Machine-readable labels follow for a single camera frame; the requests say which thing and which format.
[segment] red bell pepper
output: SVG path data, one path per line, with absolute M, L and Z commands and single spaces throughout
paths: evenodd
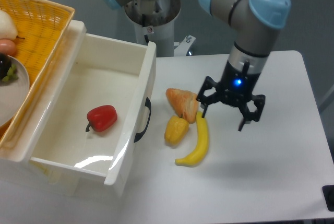
M 102 105 L 94 108 L 87 113 L 88 125 L 86 132 L 89 132 L 89 127 L 96 132 L 102 132 L 111 127 L 117 120 L 117 112 L 112 105 Z

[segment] pepper stem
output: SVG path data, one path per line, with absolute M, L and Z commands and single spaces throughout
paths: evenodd
M 87 127 L 86 127 L 86 133 L 89 132 L 89 128 L 91 127 L 91 124 L 88 123 Z

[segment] white plate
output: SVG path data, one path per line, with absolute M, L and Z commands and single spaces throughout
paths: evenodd
M 7 123 L 19 110 L 29 92 L 29 75 L 17 59 L 10 57 L 16 65 L 17 80 L 9 83 L 0 81 L 0 126 Z

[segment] banana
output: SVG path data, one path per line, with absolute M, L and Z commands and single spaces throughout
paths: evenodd
M 191 167 L 200 163 L 209 149 L 209 132 L 208 125 L 205 118 L 202 118 L 202 112 L 196 113 L 196 125 L 197 125 L 197 145 L 195 149 L 186 157 L 181 159 L 175 159 L 175 164 L 178 166 Z

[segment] gray floor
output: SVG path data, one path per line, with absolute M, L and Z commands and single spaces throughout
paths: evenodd
M 51 0 L 76 9 L 75 19 L 86 24 L 89 33 L 135 42 L 134 29 L 124 11 L 107 8 L 102 0 Z M 316 101 L 334 84 L 333 0 L 291 0 L 286 28 L 274 48 L 297 50 L 303 56 Z M 191 34 L 197 38 L 194 53 L 229 53 L 235 31 L 208 16 L 197 0 L 181 0 L 181 14 L 175 22 L 175 40 Z M 331 151 L 334 153 L 334 103 L 321 115 Z

